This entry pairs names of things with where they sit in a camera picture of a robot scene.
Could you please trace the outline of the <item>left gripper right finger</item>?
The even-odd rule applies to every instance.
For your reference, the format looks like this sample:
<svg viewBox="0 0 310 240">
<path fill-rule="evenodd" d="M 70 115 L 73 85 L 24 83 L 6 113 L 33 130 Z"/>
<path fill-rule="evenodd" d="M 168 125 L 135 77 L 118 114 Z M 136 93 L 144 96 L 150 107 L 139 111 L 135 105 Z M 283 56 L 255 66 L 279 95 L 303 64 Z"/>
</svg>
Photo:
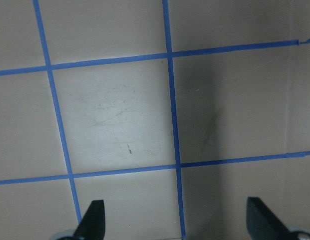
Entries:
<svg viewBox="0 0 310 240">
<path fill-rule="evenodd" d="M 252 240 L 295 239 L 295 234 L 258 197 L 247 198 L 246 228 Z"/>
</svg>

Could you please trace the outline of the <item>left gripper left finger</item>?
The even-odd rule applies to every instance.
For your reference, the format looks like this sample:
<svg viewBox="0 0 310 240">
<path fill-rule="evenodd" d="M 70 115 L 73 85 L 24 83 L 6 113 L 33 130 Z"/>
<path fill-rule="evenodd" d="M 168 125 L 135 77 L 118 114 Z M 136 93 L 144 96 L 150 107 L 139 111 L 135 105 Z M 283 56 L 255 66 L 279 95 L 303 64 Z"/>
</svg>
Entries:
<svg viewBox="0 0 310 240">
<path fill-rule="evenodd" d="M 105 205 L 103 200 L 93 200 L 72 240 L 103 240 L 105 237 Z"/>
</svg>

